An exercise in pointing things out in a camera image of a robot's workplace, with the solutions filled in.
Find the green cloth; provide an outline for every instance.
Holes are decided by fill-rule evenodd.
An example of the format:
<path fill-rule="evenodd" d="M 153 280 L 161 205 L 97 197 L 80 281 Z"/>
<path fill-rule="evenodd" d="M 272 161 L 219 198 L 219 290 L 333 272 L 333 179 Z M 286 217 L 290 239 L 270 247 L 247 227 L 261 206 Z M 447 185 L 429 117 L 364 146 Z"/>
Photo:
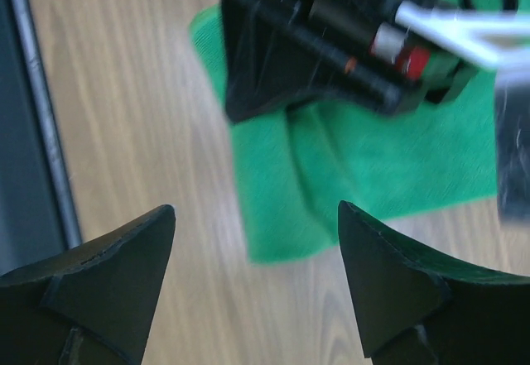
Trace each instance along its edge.
<path fill-rule="evenodd" d="M 190 32 L 223 103 L 219 9 L 200 13 Z M 390 219 L 494 195 L 493 86 L 480 73 L 454 103 L 397 118 L 324 101 L 230 126 L 250 259 L 288 261 L 335 245 L 342 199 Z"/>

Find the white component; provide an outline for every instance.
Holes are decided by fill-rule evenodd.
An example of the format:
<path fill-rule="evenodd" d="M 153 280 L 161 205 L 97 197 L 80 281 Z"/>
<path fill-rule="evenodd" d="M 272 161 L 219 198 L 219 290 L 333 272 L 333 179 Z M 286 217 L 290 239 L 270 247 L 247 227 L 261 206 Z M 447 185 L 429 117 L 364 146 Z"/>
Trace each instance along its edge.
<path fill-rule="evenodd" d="M 515 12 L 425 9 L 405 1 L 396 23 L 486 70 L 530 68 L 530 16 Z"/>
<path fill-rule="evenodd" d="M 379 26 L 372 43 L 372 52 L 389 63 L 394 63 L 405 45 L 407 35 L 387 23 Z"/>

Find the white cable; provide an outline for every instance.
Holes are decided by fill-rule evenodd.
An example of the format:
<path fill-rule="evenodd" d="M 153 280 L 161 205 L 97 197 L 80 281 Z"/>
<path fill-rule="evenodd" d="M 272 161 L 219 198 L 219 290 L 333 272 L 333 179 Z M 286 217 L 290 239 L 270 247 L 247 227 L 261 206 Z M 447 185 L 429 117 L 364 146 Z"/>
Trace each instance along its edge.
<path fill-rule="evenodd" d="M 528 14 L 424 9 L 405 1 L 396 23 L 480 68 L 530 68 L 530 47 L 510 43 L 530 38 Z"/>

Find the wooden floor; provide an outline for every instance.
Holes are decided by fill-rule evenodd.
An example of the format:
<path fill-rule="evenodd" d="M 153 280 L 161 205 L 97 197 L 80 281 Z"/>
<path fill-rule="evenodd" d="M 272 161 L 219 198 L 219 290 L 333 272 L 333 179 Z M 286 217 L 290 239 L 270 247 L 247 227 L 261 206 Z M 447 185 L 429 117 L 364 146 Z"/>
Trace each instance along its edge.
<path fill-rule="evenodd" d="M 337 248 L 247 261 L 226 124 L 187 33 L 216 1 L 31 0 L 84 238 L 178 209 L 145 364 L 370 363 Z M 530 274 L 530 234 L 500 230 L 493 200 L 393 226 Z"/>

